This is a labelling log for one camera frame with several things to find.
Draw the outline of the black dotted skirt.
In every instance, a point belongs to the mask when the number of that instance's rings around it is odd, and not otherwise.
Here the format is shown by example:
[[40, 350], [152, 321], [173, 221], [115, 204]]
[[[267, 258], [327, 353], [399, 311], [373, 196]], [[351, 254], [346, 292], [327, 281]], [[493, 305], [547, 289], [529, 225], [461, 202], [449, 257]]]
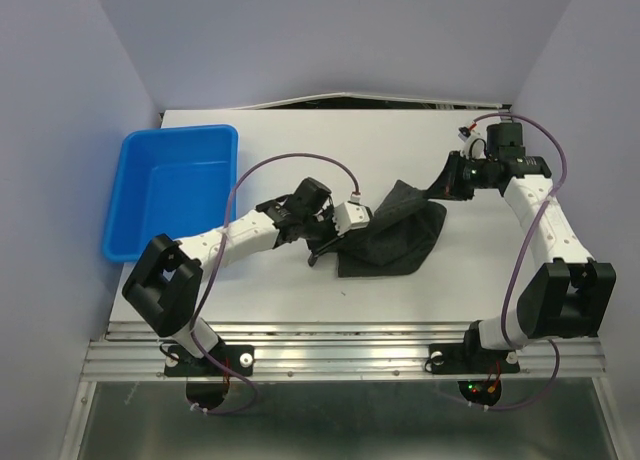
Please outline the black dotted skirt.
[[351, 230], [329, 251], [340, 278], [405, 276], [435, 248], [447, 217], [445, 206], [402, 180], [382, 200], [369, 224]]

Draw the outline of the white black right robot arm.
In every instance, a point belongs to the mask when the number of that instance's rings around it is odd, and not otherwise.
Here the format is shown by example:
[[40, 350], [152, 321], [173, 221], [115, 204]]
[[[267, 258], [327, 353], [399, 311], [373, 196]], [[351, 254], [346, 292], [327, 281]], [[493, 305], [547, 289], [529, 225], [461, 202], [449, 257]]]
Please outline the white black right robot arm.
[[511, 279], [498, 316], [474, 322], [460, 346], [463, 364], [482, 370], [496, 351], [524, 348], [539, 339], [597, 335], [616, 272], [596, 261], [583, 246], [557, 199], [563, 185], [547, 162], [530, 156], [518, 122], [501, 122], [476, 132], [471, 122], [459, 129], [464, 145], [449, 154], [437, 180], [428, 188], [435, 200], [467, 201], [479, 189], [493, 189], [511, 208], [525, 237], [515, 268], [532, 256], [535, 275], [519, 296]]

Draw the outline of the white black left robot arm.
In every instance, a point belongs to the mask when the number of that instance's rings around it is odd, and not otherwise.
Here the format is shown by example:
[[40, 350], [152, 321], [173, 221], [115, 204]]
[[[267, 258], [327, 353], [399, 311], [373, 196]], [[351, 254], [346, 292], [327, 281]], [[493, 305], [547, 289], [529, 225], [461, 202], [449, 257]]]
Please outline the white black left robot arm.
[[196, 301], [201, 282], [213, 271], [300, 239], [336, 236], [331, 190], [304, 179], [294, 193], [263, 202], [228, 226], [174, 240], [153, 237], [122, 287], [122, 295], [160, 338], [188, 353], [199, 373], [222, 362], [222, 340], [200, 317]]

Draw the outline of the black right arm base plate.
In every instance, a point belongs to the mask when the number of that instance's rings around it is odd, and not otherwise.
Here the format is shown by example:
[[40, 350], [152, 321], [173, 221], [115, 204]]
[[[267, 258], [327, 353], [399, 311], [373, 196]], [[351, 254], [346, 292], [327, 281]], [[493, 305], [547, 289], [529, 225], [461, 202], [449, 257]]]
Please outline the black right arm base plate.
[[481, 375], [520, 372], [517, 355], [503, 350], [480, 348], [469, 353], [462, 343], [432, 343], [424, 368], [434, 375]]

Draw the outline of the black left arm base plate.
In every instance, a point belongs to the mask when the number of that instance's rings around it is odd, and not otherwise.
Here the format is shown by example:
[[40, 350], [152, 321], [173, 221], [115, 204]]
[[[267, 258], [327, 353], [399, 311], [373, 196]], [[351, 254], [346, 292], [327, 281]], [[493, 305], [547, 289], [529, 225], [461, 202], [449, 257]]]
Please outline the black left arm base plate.
[[[222, 377], [224, 372], [206, 357], [195, 358], [176, 343], [159, 346], [165, 357], [164, 375], [170, 378]], [[226, 368], [245, 377], [253, 375], [255, 348], [249, 344], [223, 344], [216, 346], [210, 355]]]

